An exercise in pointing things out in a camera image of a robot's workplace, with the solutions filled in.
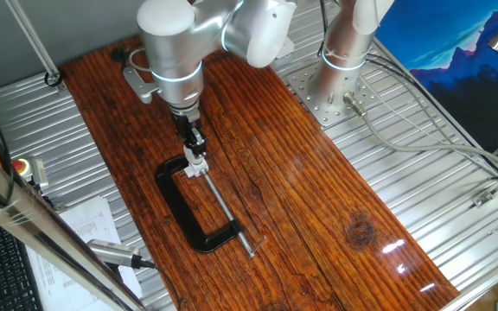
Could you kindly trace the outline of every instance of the metal pole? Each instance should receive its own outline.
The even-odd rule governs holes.
[[[0,201],[9,176],[0,169]],[[104,265],[28,184],[15,182],[9,206],[0,206],[0,226],[45,257],[101,301],[120,310],[145,310],[138,298]]]
[[[211,192],[214,194],[214,197],[218,201],[218,204],[220,207],[222,207],[222,211],[224,211],[224,214],[228,218],[229,221],[233,221],[235,218],[232,215],[232,212],[230,212],[230,209],[228,208],[228,205],[222,199],[222,195],[220,195],[220,192],[214,185],[213,180],[211,180],[211,177],[207,174],[206,171],[203,171],[203,176],[205,176],[205,181],[208,184],[208,187],[211,189]],[[239,241],[241,242],[241,245],[243,245],[243,248],[246,250],[247,254],[249,255],[249,258],[253,258],[255,256],[255,251],[264,243],[266,237],[263,237],[260,242],[255,246],[254,249],[251,248],[249,245],[249,241],[247,241],[246,235],[243,232],[240,232],[238,234]]]
[[[35,53],[40,58],[41,63],[49,74],[49,78],[52,79],[53,82],[57,81],[61,74],[59,73],[57,66],[53,63],[53,60],[51,60],[48,51],[43,46],[40,37],[35,32],[34,26],[32,26],[32,23],[24,12],[22,5],[18,2],[18,0],[5,0],[5,2],[9,6],[10,11],[15,16],[15,19],[20,25],[22,31],[28,38],[28,41],[30,41],[30,44],[32,45]]]

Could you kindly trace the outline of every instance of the wood grain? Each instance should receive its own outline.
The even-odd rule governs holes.
[[[186,309],[437,310],[457,296],[276,74],[223,55],[204,66],[210,175],[250,241],[267,240],[254,259],[238,240],[210,254],[191,250],[154,182],[157,168],[182,152],[169,109],[160,99],[142,104],[109,56],[138,43],[61,69]],[[226,223],[202,178],[175,180],[205,232]]]

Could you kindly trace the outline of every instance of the robotic arm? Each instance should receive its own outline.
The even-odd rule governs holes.
[[[202,59],[223,48],[253,67],[268,66],[287,36],[296,4],[285,0],[147,0],[137,13],[159,96],[184,142],[188,175],[208,169],[199,96]]]

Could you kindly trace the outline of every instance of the gray cable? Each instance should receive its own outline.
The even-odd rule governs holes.
[[[497,162],[498,163],[498,156],[493,155],[485,150],[478,149],[476,147],[471,147],[471,146],[466,146],[466,145],[459,145],[459,144],[437,144],[437,145],[432,145],[432,146],[416,146],[416,147],[406,147],[406,146],[399,146],[394,143],[391,143],[387,141],[374,127],[372,122],[370,122],[370,119],[368,118],[367,115],[363,116],[362,119],[364,122],[367,124],[368,128],[372,132],[378,140],[383,143],[386,147],[390,149],[394,149],[397,151],[403,151],[403,152],[421,152],[421,151],[432,151],[432,150],[440,150],[440,149],[453,149],[453,150],[461,150],[464,152],[468,153],[475,153],[481,156],[486,156],[488,159]]]
[[[139,53],[139,52],[142,52],[142,51],[145,51],[145,48],[136,48],[135,50],[131,51],[130,55],[128,55],[128,62],[130,63],[130,66],[134,67],[136,70],[150,73],[151,69],[140,67],[140,66],[136,65],[136,63],[133,60],[134,55]]]

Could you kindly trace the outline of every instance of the mountain illustration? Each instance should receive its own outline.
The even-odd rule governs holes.
[[[475,51],[456,48],[447,68],[411,73],[487,151],[498,148],[498,53],[488,41],[498,35],[498,12],[486,21]]]
[[[494,12],[483,26],[476,51],[456,48],[448,68],[413,69],[412,75],[426,88],[435,82],[447,87],[456,79],[477,77],[480,74],[493,75],[498,72],[498,53],[488,45],[489,40],[498,35],[498,12]]]

